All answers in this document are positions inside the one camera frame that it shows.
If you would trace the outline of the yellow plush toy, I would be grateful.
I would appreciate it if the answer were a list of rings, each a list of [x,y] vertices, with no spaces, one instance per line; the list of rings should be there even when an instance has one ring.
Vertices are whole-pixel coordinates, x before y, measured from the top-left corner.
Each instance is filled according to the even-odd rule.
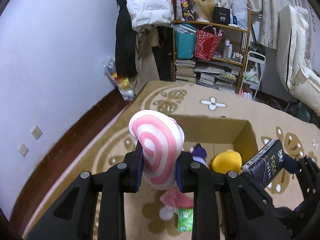
[[[229,171],[241,172],[242,158],[239,152],[227,150],[215,156],[208,167],[211,171],[221,174],[227,174]]]

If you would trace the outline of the beige patterned carpet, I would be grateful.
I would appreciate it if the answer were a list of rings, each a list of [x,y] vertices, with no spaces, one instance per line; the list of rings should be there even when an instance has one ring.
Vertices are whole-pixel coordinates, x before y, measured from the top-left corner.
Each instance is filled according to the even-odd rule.
[[[24,238],[29,238],[31,229],[80,172],[105,172],[135,149],[137,140],[129,133],[128,124],[143,109],[173,116],[185,134],[183,148],[188,151],[200,143],[207,151],[207,162],[225,150],[234,149],[244,154],[245,163],[270,139],[278,138],[286,154],[293,158],[308,155],[319,165],[319,128],[314,124],[235,94],[199,85],[152,81],[57,180],[28,223]],[[303,201],[296,176],[285,170],[266,189],[277,207],[294,209]],[[175,213],[170,220],[159,216],[165,210],[159,200],[162,193],[143,178],[137,194],[125,194],[127,239],[191,239],[191,232],[178,232]]]

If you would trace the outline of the green tissue pack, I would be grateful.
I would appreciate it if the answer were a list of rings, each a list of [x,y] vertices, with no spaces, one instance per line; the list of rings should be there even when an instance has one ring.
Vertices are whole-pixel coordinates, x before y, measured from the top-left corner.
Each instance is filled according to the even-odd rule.
[[[178,232],[191,232],[193,229],[193,209],[179,209],[177,219]]]

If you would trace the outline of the pink cloth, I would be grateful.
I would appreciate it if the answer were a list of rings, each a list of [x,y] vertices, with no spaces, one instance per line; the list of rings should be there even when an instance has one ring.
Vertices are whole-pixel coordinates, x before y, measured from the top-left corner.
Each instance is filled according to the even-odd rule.
[[[179,209],[192,209],[194,206],[194,194],[182,193],[177,187],[165,191],[159,200],[164,205],[159,211],[162,220],[171,220],[174,214],[178,215]]]

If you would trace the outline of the open cardboard box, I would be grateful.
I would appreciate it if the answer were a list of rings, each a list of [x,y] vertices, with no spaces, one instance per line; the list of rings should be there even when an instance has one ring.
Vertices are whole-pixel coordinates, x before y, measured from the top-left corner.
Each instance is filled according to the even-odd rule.
[[[184,131],[183,150],[200,143],[207,152],[206,162],[227,150],[239,152],[242,163],[251,159],[257,152],[257,140],[248,120],[202,115],[173,115]]]

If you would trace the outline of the stack of books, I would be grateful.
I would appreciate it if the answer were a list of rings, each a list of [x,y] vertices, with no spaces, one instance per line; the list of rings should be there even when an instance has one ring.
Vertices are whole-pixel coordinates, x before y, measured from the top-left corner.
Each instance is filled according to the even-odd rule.
[[[175,80],[236,93],[241,66],[226,60],[177,59]]]

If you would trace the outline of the plastic bag of toys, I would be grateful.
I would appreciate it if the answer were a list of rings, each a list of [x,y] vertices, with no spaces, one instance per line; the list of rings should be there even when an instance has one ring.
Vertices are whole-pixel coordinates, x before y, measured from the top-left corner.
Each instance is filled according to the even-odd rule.
[[[126,75],[118,75],[116,71],[116,62],[114,56],[108,55],[103,62],[105,75],[114,83],[118,88],[121,96],[126,101],[132,101],[135,93]]]

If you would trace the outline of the wooden bookshelf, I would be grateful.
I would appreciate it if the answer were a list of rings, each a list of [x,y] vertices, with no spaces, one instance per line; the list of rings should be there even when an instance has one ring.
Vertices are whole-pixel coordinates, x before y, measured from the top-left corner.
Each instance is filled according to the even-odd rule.
[[[232,52],[239,53],[243,58],[241,61],[237,61],[231,58],[224,58],[224,57],[216,57],[212,56],[210,62],[224,62],[228,64],[232,64],[234,66],[240,67],[240,73],[236,75],[236,92],[239,91],[241,82],[243,80],[243,73],[245,70],[245,65],[248,58],[249,52],[249,38],[250,38],[250,28],[252,23],[252,11],[251,9],[247,9],[247,29],[241,29],[240,27],[234,27],[233,25],[225,25],[225,24],[218,24],[215,22],[203,22],[203,21],[182,21],[182,20],[174,20],[173,26],[177,24],[189,24],[194,26],[196,29],[205,30],[210,26],[211,28],[214,27],[218,30],[224,31],[223,37],[221,37],[220,43],[217,44],[216,51],[220,52],[222,49],[222,41],[224,38],[228,38],[230,40],[230,45],[232,45]]]

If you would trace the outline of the red gift bag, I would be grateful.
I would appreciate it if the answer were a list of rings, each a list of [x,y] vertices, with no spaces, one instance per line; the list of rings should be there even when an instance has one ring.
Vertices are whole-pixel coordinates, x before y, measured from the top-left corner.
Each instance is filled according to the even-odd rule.
[[[196,31],[195,57],[201,60],[210,61],[224,34],[222,29],[208,25]]]

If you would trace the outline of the black hanging coat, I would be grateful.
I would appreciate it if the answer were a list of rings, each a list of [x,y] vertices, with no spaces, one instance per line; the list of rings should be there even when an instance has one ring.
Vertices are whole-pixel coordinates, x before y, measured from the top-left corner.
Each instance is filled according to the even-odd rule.
[[[118,76],[135,77],[136,71],[136,32],[132,29],[131,17],[126,0],[116,0],[119,14],[116,23],[115,60]]]

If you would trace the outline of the black box marked 40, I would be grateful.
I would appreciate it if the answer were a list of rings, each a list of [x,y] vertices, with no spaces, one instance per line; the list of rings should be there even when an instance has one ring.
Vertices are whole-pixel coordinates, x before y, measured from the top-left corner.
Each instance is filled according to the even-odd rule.
[[[221,25],[229,25],[231,22],[231,11],[228,8],[215,7],[213,22]]]

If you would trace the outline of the blonde wig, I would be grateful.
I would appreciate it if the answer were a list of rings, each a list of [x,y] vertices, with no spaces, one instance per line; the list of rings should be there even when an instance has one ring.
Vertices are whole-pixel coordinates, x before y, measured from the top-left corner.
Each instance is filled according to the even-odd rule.
[[[197,20],[212,22],[215,6],[216,4],[213,0],[194,0]]]

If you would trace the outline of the colourful halloween bag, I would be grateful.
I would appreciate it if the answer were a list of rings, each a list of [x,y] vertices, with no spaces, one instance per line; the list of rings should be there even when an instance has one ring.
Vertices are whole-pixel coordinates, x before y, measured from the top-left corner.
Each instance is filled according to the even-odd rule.
[[[195,12],[193,0],[174,0],[175,20],[178,21],[194,21]]]

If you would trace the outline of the white puffer jacket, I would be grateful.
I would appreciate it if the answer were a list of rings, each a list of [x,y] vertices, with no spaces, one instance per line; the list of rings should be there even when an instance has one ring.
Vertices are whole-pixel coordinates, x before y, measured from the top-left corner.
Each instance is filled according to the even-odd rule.
[[[126,0],[126,7],[136,32],[169,26],[174,20],[171,0]]]

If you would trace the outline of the wall socket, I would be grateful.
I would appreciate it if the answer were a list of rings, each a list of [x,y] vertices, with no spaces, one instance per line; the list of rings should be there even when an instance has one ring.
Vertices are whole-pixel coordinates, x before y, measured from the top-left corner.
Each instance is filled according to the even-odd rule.
[[[39,140],[43,135],[43,132],[37,125],[31,129],[30,133],[36,140]]]
[[[25,146],[25,144],[18,145],[17,150],[18,150],[18,153],[24,158],[29,153],[29,149],[27,148],[27,146]]]

